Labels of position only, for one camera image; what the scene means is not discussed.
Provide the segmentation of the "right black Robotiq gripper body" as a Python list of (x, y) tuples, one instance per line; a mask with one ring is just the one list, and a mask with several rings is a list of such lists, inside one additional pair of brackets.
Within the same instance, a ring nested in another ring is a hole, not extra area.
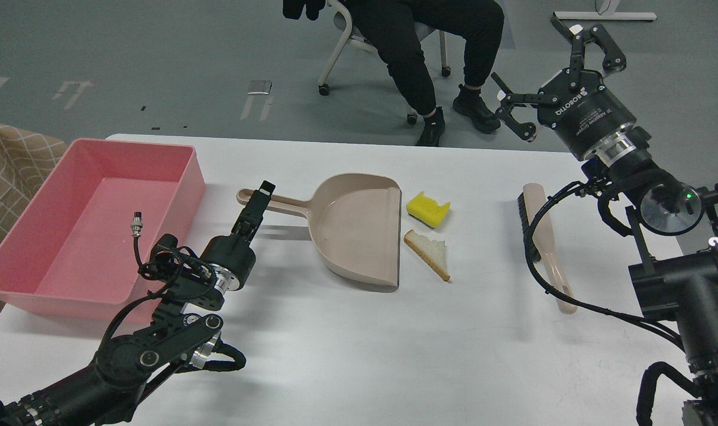
[(569, 72), (560, 70), (538, 92), (557, 104), (538, 106), (538, 122), (552, 129), (578, 161), (591, 157), (602, 138), (631, 127), (637, 119), (606, 88), (601, 73), (582, 70), (580, 81), (570, 87)]

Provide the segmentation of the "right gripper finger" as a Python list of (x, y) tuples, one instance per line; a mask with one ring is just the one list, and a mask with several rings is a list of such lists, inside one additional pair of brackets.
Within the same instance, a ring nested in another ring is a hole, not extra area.
[(584, 70), (584, 57), (588, 44), (597, 45), (602, 50), (604, 57), (601, 65), (605, 75), (626, 70), (626, 56), (601, 24), (594, 24), (589, 28), (568, 27), (556, 14), (552, 15), (551, 24), (565, 40), (570, 42), (571, 54), (568, 73), (571, 78), (578, 78), (581, 71)]
[(497, 95), (500, 105), (495, 111), (495, 116), (515, 133), (524, 142), (532, 142), (536, 137), (537, 127), (534, 123), (520, 123), (513, 116), (514, 108), (532, 107), (554, 107), (558, 105), (557, 95), (548, 95), (545, 93), (527, 93), (521, 94), (513, 92), (500, 78), (497, 73), (493, 72), (491, 78), (495, 81), (500, 91)]

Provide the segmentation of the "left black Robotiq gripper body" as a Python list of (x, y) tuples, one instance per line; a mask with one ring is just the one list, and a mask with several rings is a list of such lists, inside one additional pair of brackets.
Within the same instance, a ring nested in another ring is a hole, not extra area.
[(249, 242), (240, 235), (217, 235), (200, 256), (216, 273), (215, 288), (220, 292), (242, 289), (256, 261)]

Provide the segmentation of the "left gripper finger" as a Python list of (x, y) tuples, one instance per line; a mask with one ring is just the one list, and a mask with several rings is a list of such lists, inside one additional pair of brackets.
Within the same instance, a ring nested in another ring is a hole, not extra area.
[(250, 191), (248, 201), (232, 227), (232, 235), (237, 235), (246, 242), (254, 239), (275, 188), (274, 184), (265, 180), (256, 191)]

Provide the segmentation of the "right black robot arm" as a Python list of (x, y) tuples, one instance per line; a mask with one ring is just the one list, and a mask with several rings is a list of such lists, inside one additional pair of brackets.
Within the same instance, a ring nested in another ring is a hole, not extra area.
[[(607, 87), (605, 77), (626, 69), (626, 56), (600, 24), (551, 24), (571, 46), (569, 64), (535, 93), (514, 92), (499, 75), (496, 116), (518, 137), (532, 141), (539, 125), (556, 133), (583, 165), (586, 180), (553, 196), (527, 183), (518, 197), (528, 268), (560, 309), (582, 307), (650, 331), (683, 351), (689, 374), (666, 362), (643, 372), (636, 421), (653, 423), (659, 378), (689, 398), (684, 425), (718, 425), (718, 183), (693, 187), (654, 162), (650, 134)], [(629, 275), (640, 314), (624, 314), (581, 302), (559, 262), (550, 210), (569, 196), (590, 196), (616, 234), (635, 241), (639, 262)]]

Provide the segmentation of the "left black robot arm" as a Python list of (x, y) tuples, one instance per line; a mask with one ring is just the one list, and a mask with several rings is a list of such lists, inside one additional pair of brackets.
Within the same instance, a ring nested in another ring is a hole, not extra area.
[(175, 374), (243, 369), (244, 354), (221, 339), (218, 312), (226, 292), (242, 289), (253, 269), (250, 245), (274, 190), (262, 182), (230, 233), (214, 237), (200, 256), (165, 234), (146, 262), (135, 257), (140, 277), (162, 288), (121, 308), (88, 366), (11, 404), (0, 401), (0, 425), (129, 422)]

